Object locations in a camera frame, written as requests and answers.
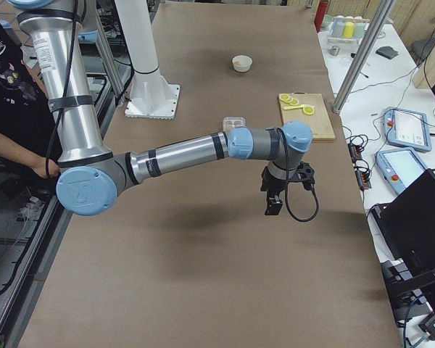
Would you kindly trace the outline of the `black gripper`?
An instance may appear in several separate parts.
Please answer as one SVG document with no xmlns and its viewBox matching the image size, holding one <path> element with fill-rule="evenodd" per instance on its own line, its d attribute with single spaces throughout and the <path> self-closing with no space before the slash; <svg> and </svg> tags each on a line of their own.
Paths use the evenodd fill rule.
<svg viewBox="0 0 435 348">
<path fill-rule="evenodd" d="M 265 215 L 278 215 L 283 206 L 280 201 L 281 192 L 286 189 L 286 184 L 294 175 L 293 170 L 279 167 L 264 167 L 261 174 L 262 184 L 260 190 L 266 193 Z"/>
</svg>

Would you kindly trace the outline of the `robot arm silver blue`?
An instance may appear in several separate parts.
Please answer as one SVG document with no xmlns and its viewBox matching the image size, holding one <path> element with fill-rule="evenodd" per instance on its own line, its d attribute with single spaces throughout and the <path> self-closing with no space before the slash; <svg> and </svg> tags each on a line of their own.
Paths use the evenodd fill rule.
<svg viewBox="0 0 435 348">
<path fill-rule="evenodd" d="M 62 146 L 56 192 L 67 210 L 97 215 L 147 178 L 226 157 L 267 162 L 261 187 L 267 215 L 277 215 L 288 206 L 291 182 L 314 191 L 314 171 L 302 160 L 312 131 L 300 121 L 265 130 L 241 126 L 142 153 L 113 154 L 102 142 L 77 42 L 96 19 L 95 4 L 15 1 L 14 7 L 20 28 L 32 38 L 55 120 L 52 138 Z"/>
</svg>

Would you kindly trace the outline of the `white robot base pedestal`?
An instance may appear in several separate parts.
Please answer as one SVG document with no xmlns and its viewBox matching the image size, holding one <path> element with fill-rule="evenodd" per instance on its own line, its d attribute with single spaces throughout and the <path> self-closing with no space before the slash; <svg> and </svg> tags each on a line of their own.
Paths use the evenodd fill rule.
<svg viewBox="0 0 435 348">
<path fill-rule="evenodd" d="M 134 70 L 125 114 L 172 120 L 181 87 L 169 84 L 160 72 L 147 2 L 121 1 L 117 10 Z"/>
</svg>

